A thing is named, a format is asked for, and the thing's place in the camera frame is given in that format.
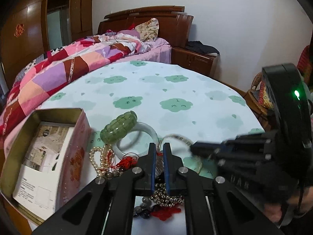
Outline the right hand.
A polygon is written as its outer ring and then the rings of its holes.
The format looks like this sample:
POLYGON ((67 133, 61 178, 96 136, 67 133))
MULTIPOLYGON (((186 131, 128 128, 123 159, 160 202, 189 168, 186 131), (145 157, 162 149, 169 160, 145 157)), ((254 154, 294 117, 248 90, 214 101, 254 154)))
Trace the right hand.
POLYGON ((294 193, 286 203, 265 203, 263 206, 263 214, 273 223, 279 223, 286 216, 291 219, 293 217, 302 217, 312 210, 312 187, 304 190, 300 210, 297 205, 300 202, 300 193, 294 193))

